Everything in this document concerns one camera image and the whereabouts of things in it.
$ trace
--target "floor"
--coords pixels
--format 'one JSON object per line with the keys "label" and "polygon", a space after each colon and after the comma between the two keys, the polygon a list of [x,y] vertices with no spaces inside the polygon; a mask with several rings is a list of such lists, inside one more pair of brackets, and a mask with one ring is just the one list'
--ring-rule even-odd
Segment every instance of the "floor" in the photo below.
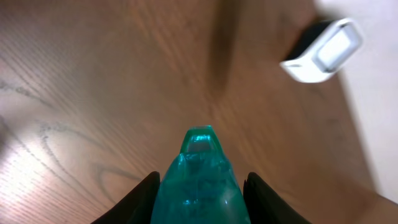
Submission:
{"label": "floor", "polygon": [[389,203],[341,77],[278,66],[316,16],[310,0],[0,1],[0,223],[92,222],[203,124],[241,186],[254,171],[312,223],[368,220]]}

